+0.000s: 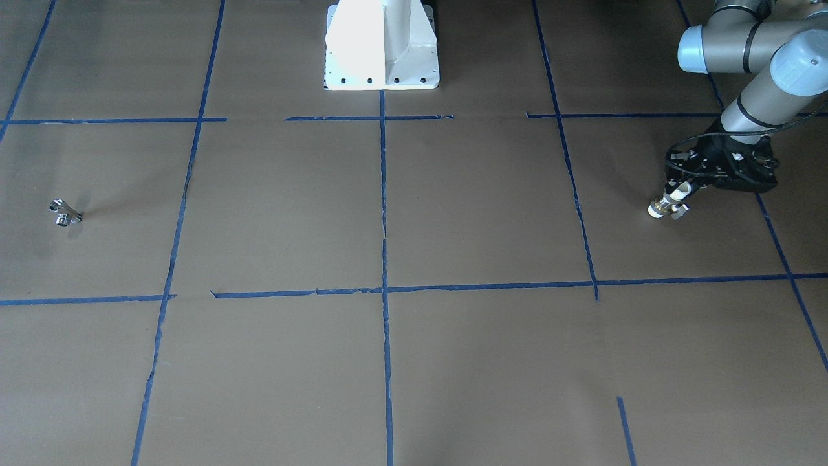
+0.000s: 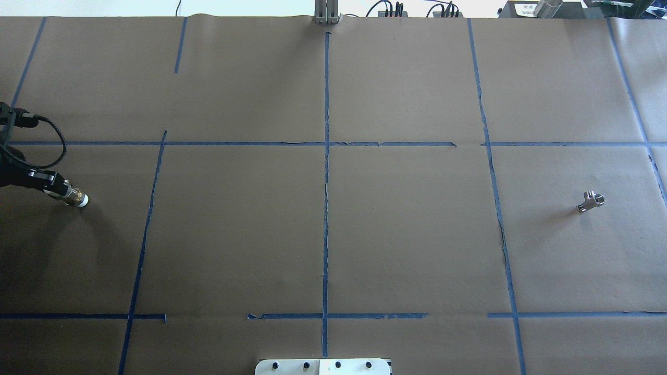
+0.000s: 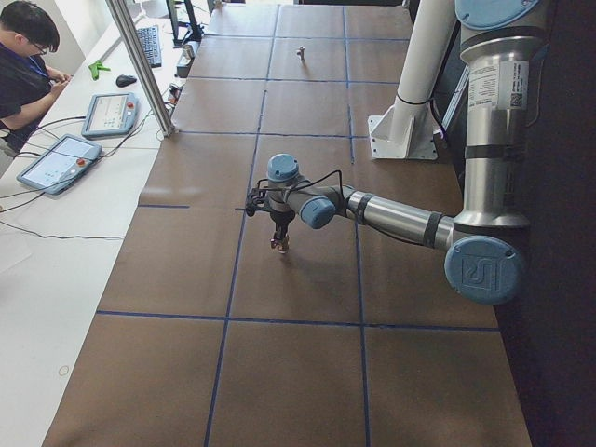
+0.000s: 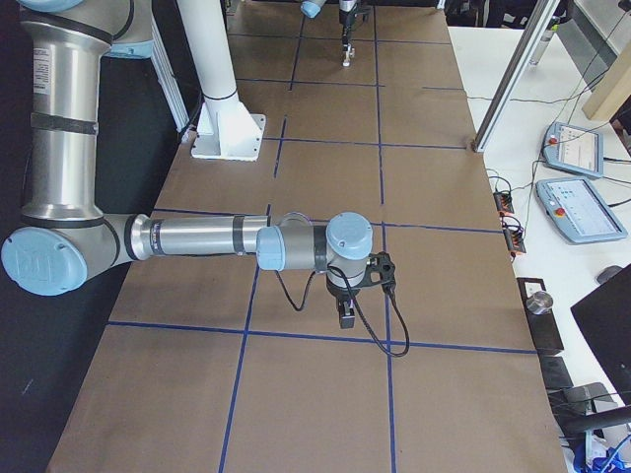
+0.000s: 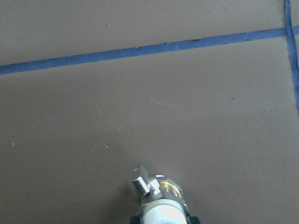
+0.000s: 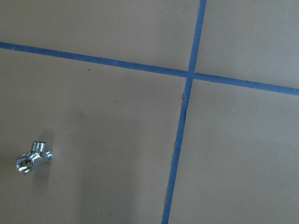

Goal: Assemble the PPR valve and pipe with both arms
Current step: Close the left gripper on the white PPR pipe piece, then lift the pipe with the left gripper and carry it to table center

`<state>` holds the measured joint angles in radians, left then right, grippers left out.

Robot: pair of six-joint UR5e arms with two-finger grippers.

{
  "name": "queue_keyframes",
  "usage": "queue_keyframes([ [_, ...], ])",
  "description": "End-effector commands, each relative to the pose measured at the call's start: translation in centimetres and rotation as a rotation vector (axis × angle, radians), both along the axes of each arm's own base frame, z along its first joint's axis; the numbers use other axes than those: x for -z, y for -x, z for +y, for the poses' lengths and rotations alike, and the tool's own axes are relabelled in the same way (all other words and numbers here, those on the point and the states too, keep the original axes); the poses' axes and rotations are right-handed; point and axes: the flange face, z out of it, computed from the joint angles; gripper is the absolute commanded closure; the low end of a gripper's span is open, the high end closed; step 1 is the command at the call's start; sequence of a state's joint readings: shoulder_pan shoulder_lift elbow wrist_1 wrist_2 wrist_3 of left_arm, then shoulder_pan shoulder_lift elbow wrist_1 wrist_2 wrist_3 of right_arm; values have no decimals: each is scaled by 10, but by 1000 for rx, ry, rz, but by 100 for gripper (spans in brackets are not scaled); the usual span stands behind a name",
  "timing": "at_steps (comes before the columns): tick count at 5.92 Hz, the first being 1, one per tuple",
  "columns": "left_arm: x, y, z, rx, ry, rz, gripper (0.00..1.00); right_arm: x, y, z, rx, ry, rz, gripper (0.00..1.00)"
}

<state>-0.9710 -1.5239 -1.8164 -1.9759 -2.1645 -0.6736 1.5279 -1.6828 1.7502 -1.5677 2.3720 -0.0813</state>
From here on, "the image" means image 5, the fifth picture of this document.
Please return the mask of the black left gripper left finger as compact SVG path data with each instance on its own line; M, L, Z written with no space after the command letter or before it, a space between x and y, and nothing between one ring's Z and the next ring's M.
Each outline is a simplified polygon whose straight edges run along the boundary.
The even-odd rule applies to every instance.
M132 216L132 217L130 218L129 223L130 223L130 224L141 224L141 221L142 221L141 216Z

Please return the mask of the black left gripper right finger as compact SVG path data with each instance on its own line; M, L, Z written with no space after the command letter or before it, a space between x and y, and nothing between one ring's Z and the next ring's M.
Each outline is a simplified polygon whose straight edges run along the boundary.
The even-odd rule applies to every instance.
M187 216L188 224L199 224L199 218L195 216Z

